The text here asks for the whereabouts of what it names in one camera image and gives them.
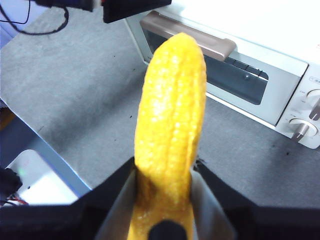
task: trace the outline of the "yellow corn cob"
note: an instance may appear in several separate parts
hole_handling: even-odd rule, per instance
[[[190,167],[206,103],[206,64],[196,41],[179,33],[154,53],[144,78],[134,140],[137,197],[128,240],[147,240],[163,219],[192,239]]]

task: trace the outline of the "black cable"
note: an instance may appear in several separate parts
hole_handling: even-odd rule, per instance
[[[12,206],[17,206],[17,204],[10,202],[10,201],[6,201],[6,200],[0,200],[0,203],[2,204],[11,204]]]
[[[8,21],[8,23],[11,25],[11,27],[13,27],[13,29],[16,30],[17,32],[19,32],[21,34],[26,34],[26,35],[40,36],[40,35],[55,34],[55,33],[61,31],[62,29],[64,29],[67,26],[67,24],[69,22],[69,11],[65,6],[60,7],[60,8],[64,10],[64,18],[65,18],[65,20],[57,29],[52,30],[52,31],[48,31],[48,32],[27,32],[27,31],[23,31],[23,30],[18,29],[17,26],[14,25],[12,23],[12,21],[9,19],[9,17],[5,13],[4,9],[2,8],[1,4],[0,4],[0,13],[2,13],[2,15],[5,17],[5,19]]]
[[[26,23],[29,21],[30,8],[31,8],[31,0],[29,0],[28,14],[27,14],[27,16],[26,16],[26,20],[25,20],[24,22],[11,21],[11,23],[13,23],[13,24],[21,24],[21,25],[26,24]],[[5,20],[0,20],[0,22],[3,22],[3,23],[9,23],[9,21],[5,21]]]

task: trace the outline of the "wire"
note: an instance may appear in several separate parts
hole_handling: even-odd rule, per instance
[[[4,18],[11,25],[11,27],[13,27],[13,29],[16,30],[18,33],[26,34],[26,35],[33,35],[33,36],[41,36],[41,35],[55,34],[57,32],[60,32],[62,29],[64,29],[67,26],[67,24],[69,22],[69,11],[65,6],[62,6],[62,7],[59,7],[59,8],[64,10],[64,18],[65,18],[65,20],[57,29],[52,30],[52,31],[48,31],[48,32],[27,32],[27,31],[23,31],[23,30],[18,29],[17,26],[14,25],[13,22],[9,19],[9,17],[5,13],[4,9],[2,8],[1,4],[0,4],[0,13],[2,13]]]
[[[10,204],[12,206],[17,206],[17,204],[15,204],[13,202],[10,202],[10,201],[6,201],[6,200],[0,200],[0,203],[2,203],[2,204]]]
[[[31,8],[31,0],[29,0],[28,14],[27,14],[27,16],[26,16],[26,20],[25,20],[24,22],[11,21],[11,23],[13,23],[13,24],[21,24],[21,25],[26,24],[26,23],[29,21],[30,8]],[[9,23],[9,21],[5,21],[5,20],[0,20],[0,22],[3,22],[3,23]]]
[[[17,194],[12,194],[9,198],[7,198],[7,200],[17,201],[18,203],[23,204],[23,205],[29,205],[29,203],[27,203],[26,201],[24,201],[20,197],[18,197]]]

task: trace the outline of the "oven door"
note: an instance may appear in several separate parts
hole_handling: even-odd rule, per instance
[[[242,110],[266,125],[277,125],[308,67],[306,63],[284,55],[273,65],[270,61],[257,60],[237,51],[236,38],[217,38],[156,11],[132,16],[126,22],[147,63],[152,53],[169,37],[180,32],[194,37],[206,62],[207,95],[231,104],[234,109]],[[286,67],[275,66],[293,62],[299,71],[289,72]]]

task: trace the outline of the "white surface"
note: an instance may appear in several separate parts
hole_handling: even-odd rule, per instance
[[[20,153],[8,168],[21,178],[23,185],[17,193],[30,205],[64,205],[78,199],[34,150]]]
[[[320,64],[318,0],[173,0],[164,9],[297,59]]]

